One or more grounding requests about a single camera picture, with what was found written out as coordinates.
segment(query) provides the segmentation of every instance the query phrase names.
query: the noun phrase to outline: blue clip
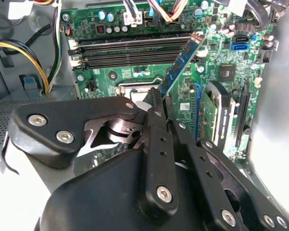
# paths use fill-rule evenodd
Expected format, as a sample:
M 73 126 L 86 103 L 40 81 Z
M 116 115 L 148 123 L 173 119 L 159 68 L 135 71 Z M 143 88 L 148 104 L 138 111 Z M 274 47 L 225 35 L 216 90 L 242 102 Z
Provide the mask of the blue clip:
M 162 2 L 163 2 L 163 0 L 155 0 L 155 1 L 157 1 L 159 5 L 162 4 Z M 150 17 L 154 16 L 154 12 L 153 12 L 152 7 L 150 7 L 149 16 Z

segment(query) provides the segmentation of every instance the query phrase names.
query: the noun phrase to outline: white connector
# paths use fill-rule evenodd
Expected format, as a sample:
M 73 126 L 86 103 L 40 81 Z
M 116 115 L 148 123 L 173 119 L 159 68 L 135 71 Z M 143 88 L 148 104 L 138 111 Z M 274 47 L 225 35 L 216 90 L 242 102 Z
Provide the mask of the white connector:
M 123 19 L 124 19 L 124 25 L 126 26 L 131 25 L 131 27 L 137 27 L 137 25 L 143 24 L 143 13 L 142 11 L 138 11 L 136 12 L 136 18 L 133 18 L 127 12 L 124 12 Z
M 75 39 L 70 39 L 68 41 L 68 45 L 69 45 L 70 50 L 76 50 L 79 44 L 78 42 L 75 41 Z

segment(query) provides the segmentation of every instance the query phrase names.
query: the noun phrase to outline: sata port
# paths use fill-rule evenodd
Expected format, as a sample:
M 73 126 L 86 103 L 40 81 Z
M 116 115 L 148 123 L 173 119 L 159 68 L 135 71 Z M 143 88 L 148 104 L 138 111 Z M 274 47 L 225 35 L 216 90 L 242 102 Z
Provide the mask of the sata port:
M 248 51 L 250 48 L 250 45 L 248 43 L 238 43 L 238 44 L 232 44 L 231 49 L 233 51 Z
M 249 38 L 247 36 L 236 36 L 233 38 L 233 42 L 248 42 Z

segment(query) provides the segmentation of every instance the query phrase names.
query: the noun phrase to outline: screw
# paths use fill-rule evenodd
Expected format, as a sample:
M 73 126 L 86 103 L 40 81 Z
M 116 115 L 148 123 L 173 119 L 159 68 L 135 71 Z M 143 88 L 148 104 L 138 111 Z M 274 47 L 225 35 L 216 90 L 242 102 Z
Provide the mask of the screw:
M 62 143 L 71 143 L 74 141 L 74 136 L 69 131 L 59 131 L 56 135 L 58 141 Z
M 280 216 L 276 216 L 276 219 L 282 227 L 284 227 L 285 229 L 287 228 L 287 223 L 284 221 L 283 218 L 281 218 Z
M 78 81 L 83 81 L 83 80 L 84 80 L 84 77 L 83 77 L 82 75 L 78 75 L 78 76 L 77 76 L 77 79 L 78 79 Z
M 231 227 L 236 226 L 236 219 L 229 211 L 225 209 L 222 210 L 222 217 L 224 221 L 226 221 L 226 223 L 230 225 Z
M 179 126 L 180 126 L 181 128 L 183 128 L 183 129 L 185 129 L 185 128 L 186 128 L 185 124 L 184 124 L 184 123 L 182 123 L 182 122 L 180 122 L 180 123 L 179 123 Z
M 69 21 L 69 15 L 67 13 L 64 13 L 62 15 L 62 20 L 65 21 L 65 22 L 68 22 Z
M 268 215 L 264 214 L 264 220 L 265 222 L 271 226 L 272 228 L 275 228 L 275 224 L 274 224 L 274 221 L 272 220 L 272 218 L 270 218 Z
M 172 194 L 165 186 L 159 186 L 156 191 L 159 199 L 161 199 L 163 202 L 170 203 L 172 201 Z
M 45 117 L 41 116 L 41 115 L 31 115 L 28 118 L 28 121 L 30 124 L 34 125 L 34 126 L 44 126 L 45 124 L 47 124 L 47 120 Z
M 131 105 L 130 103 L 126 103 L 125 105 L 129 108 L 134 108 L 133 105 Z
M 209 142 L 209 141 L 206 141 L 206 145 L 209 147 L 209 148 L 212 148 L 213 145 Z
M 159 117 L 162 116 L 162 114 L 161 114 L 160 112 L 158 112 L 158 111 L 155 111 L 154 113 L 155 113 L 156 115 L 158 115 Z

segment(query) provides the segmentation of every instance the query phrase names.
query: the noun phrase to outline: pcie slot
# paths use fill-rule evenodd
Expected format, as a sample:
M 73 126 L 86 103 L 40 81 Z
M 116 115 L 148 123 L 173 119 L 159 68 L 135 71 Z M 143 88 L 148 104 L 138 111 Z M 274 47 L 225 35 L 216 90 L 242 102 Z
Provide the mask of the pcie slot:
M 250 101 L 250 84 L 246 82 L 241 93 L 240 106 L 239 106 L 237 119 L 236 119 L 236 127 L 235 127 L 235 132 L 234 132 L 234 139 L 236 141 L 236 144 L 235 144 L 236 147 L 239 147 L 241 144 L 241 138 L 242 138 L 243 129 L 245 125 L 249 101 Z

